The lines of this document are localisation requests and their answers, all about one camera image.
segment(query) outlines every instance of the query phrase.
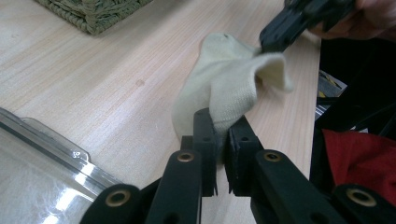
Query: wooden surface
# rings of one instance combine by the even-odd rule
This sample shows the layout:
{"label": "wooden surface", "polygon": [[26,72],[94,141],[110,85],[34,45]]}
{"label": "wooden surface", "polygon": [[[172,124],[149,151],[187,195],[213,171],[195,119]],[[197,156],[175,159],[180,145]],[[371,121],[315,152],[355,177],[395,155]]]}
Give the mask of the wooden surface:
{"label": "wooden surface", "polygon": [[[145,187],[179,149],[171,108],[201,41],[224,32],[259,46],[278,0],[154,0],[98,36],[82,33],[33,0],[0,3],[0,106],[38,119],[87,150],[92,163]],[[266,148],[305,174],[318,82],[318,41],[301,36],[285,52],[295,91],[261,89],[247,119]],[[249,199],[205,198],[203,223],[253,223]]]}

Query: white cloth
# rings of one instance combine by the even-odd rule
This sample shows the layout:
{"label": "white cloth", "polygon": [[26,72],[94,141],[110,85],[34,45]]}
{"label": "white cloth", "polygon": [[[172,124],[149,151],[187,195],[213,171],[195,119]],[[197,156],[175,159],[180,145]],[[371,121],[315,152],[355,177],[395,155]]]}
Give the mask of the white cloth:
{"label": "white cloth", "polygon": [[244,44],[231,35],[210,34],[182,88],[172,111],[177,136],[192,135],[193,115],[209,107],[220,136],[248,112],[257,101],[255,77],[266,85],[292,91],[285,74],[281,53],[259,54],[260,49]]}

